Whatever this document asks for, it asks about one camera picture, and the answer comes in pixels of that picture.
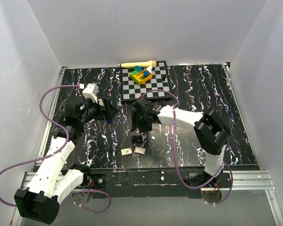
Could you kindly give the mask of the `staple box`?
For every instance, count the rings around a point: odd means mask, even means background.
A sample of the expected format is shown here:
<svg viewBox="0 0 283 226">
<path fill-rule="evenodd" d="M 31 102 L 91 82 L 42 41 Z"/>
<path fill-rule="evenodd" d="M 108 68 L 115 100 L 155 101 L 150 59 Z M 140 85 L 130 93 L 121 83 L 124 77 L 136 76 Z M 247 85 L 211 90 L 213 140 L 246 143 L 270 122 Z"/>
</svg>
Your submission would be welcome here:
<svg viewBox="0 0 283 226">
<path fill-rule="evenodd" d="M 121 155 L 122 156 L 128 156 L 128 155 L 132 155 L 132 149 L 131 148 L 125 148 L 125 149 L 121 149 Z"/>
<path fill-rule="evenodd" d="M 145 155 L 145 148 L 135 147 L 134 153 Z"/>
</svg>

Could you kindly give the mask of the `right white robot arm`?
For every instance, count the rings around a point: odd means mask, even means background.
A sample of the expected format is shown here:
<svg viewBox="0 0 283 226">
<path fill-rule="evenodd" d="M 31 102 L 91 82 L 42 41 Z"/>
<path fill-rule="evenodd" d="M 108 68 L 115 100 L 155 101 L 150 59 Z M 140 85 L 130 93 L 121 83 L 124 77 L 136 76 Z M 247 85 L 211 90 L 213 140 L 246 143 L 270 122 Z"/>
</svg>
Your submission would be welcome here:
<svg viewBox="0 0 283 226">
<path fill-rule="evenodd" d="M 177 105 L 155 105 L 147 98 L 140 97 L 133 103 L 131 131 L 152 131 L 154 123 L 173 125 L 174 136 L 177 127 L 194 130 L 201 148 L 206 152 L 204 183 L 198 186 L 188 185 L 181 177 L 177 165 L 177 145 L 174 138 L 174 161 L 176 173 L 181 183 L 188 189 L 196 190 L 204 186 L 215 187 L 221 182 L 224 166 L 224 152 L 230 137 L 230 129 L 215 111 L 209 113 L 189 112 L 177 108 Z"/>
</svg>

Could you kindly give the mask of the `blue stapler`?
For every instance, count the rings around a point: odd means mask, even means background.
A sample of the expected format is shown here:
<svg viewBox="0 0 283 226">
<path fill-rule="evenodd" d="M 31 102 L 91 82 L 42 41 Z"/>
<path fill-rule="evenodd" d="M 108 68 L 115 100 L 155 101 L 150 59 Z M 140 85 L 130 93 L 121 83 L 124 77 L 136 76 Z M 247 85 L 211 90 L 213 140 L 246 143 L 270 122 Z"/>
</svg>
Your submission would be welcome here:
<svg viewBox="0 0 283 226">
<path fill-rule="evenodd" d="M 110 104 L 108 106 L 108 123 L 113 122 L 113 113 L 114 113 L 114 106 L 113 106 L 113 100 L 110 100 Z"/>
</svg>

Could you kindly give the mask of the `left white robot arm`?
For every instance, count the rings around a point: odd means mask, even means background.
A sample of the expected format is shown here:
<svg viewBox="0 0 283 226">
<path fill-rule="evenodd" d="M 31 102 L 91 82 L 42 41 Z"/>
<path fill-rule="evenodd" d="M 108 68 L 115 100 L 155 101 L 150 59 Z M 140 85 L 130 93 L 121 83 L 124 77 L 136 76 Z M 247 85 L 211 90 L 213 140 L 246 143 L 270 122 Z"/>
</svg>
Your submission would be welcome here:
<svg viewBox="0 0 283 226">
<path fill-rule="evenodd" d="M 118 112 L 110 98 L 94 103 L 90 98 L 79 97 L 78 103 L 69 103 L 60 117 L 51 139 L 50 148 L 35 176 L 14 195 L 20 216 L 51 224 L 58 215 L 60 204 L 77 188 L 88 189 L 94 185 L 89 175 L 89 167 L 73 164 L 59 179 L 59 174 L 68 156 L 72 153 L 91 120 L 112 121 Z"/>
</svg>

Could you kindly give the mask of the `grey beige stapler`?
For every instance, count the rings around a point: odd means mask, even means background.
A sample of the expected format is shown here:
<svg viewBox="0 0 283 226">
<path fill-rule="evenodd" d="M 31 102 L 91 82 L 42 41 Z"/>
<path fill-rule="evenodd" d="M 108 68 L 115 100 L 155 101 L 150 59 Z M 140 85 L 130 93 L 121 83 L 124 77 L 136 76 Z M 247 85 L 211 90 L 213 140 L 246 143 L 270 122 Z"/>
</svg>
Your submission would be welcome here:
<svg viewBox="0 0 283 226">
<path fill-rule="evenodd" d="M 105 109 L 103 99 L 98 99 L 98 104 L 99 104 L 100 110 L 103 111 Z"/>
</svg>

